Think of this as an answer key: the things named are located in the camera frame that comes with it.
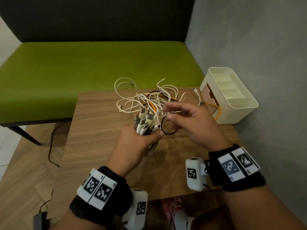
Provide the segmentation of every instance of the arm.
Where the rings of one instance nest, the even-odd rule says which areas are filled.
[[[107,167],[125,178],[143,159],[148,147],[159,141],[163,132],[155,131],[150,135],[138,135],[133,124],[125,125],[115,142]],[[105,230],[106,227],[76,217],[70,209],[64,214],[53,230]]]
[[[185,129],[195,143],[209,152],[232,146],[206,107],[170,102],[163,111],[181,111],[180,115],[170,114],[166,119],[175,124],[175,129]],[[237,230],[307,229],[267,186],[225,192],[225,197]]]

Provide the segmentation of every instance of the bundle of cables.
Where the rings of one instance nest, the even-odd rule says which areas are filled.
[[[185,96],[185,92],[181,95],[181,97],[178,99],[178,88],[173,86],[173,85],[160,85],[160,83],[162,81],[164,81],[164,79],[160,80],[157,83],[157,90],[154,90],[150,93],[137,93],[132,96],[132,97],[122,97],[119,93],[118,93],[118,88],[123,85],[123,84],[129,84],[130,86],[134,86],[135,89],[137,89],[136,83],[128,77],[121,77],[119,79],[116,80],[115,84],[114,84],[114,89],[115,92],[117,93],[117,95],[119,97],[121,97],[120,100],[117,101],[116,106],[119,109],[120,112],[124,112],[124,113],[136,113],[135,115],[135,123],[137,119],[140,119],[139,123],[141,122],[141,118],[146,118],[148,119],[148,116],[150,116],[150,123],[152,126],[150,126],[150,128],[155,128],[156,130],[162,130],[166,135],[172,135],[174,134],[176,131],[172,132],[172,133],[167,133],[163,130],[163,120],[165,119],[165,117],[169,114],[169,112],[163,112],[163,107],[165,106],[166,102],[170,102],[170,101],[184,101],[186,96]],[[174,92],[175,96],[172,97],[170,92]],[[198,98],[199,98],[199,102],[198,105],[200,105],[201,102],[201,98],[200,95],[197,91],[197,89],[194,89],[194,92],[197,94]],[[219,114],[216,117],[216,119],[220,116],[220,107],[216,106],[219,109]],[[144,132],[144,134],[146,134],[146,132],[151,132],[149,129],[146,129],[145,131],[145,127],[148,128],[148,126],[142,126],[144,128],[142,132]],[[154,147],[152,147],[153,149],[149,151],[148,154],[151,154],[153,152],[153,150],[155,149],[156,145]]]

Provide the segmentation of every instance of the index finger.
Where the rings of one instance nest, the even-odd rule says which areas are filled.
[[[194,114],[198,110],[199,106],[188,103],[188,102],[166,102],[165,107],[163,108],[164,112],[175,112],[182,111],[189,113],[190,115]]]

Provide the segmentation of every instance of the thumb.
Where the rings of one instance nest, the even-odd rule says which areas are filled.
[[[153,143],[158,142],[160,139],[162,139],[164,136],[163,131],[154,131],[150,135],[144,135],[143,137],[145,138],[146,144],[148,146],[152,145]]]
[[[180,128],[183,129],[187,129],[187,127],[189,126],[189,117],[183,117],[181,115],[178,114],[169,114],[166,117],[166,120],[179,126]]]

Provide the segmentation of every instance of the person's left hand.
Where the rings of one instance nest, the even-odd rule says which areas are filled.
[[[117,137],[107,167],[125,178],[141,163],[148,147],[162,139],[163,135],[163,131],[138,135],[133,124],[124,125]]]

